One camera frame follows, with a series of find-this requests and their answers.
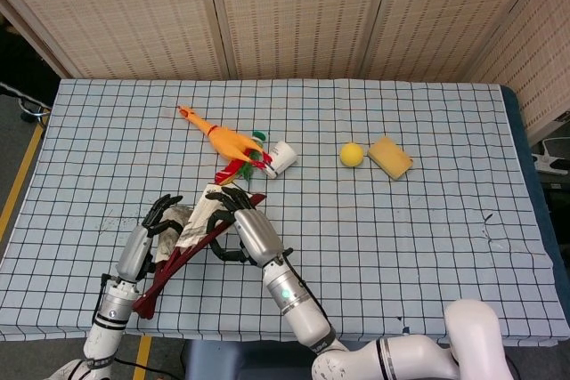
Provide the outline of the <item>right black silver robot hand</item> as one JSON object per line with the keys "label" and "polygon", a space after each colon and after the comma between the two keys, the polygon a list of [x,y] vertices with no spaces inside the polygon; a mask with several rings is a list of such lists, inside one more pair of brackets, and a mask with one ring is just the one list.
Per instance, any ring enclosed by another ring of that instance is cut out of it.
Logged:
{"label": "right black silver robot hand", "polygon": [[233,225],[240,237],[240,249],[223,249],[216,239],[209,242],[215,256],[223,262],[249,262],[263,268],[285,252],[281,238],[266,218],[258,211],[244,190],[223,186],[218,191],[209,192],[208,200],[216,200],[223,209],[216,209],[208,218],[206,232],[210,234],[217,224]]}

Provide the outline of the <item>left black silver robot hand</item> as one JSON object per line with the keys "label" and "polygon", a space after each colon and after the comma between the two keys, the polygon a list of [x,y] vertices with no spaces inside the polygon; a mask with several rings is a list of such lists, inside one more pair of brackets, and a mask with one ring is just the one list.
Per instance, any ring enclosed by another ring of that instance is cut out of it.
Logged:
{"label": "left black silver robot hand", "polygon": [[117,264],[121,280],[136,283],[166,261],[183,232],[191,209],[180,205],[182,196],[166,194],[154,202],[129,235]]}

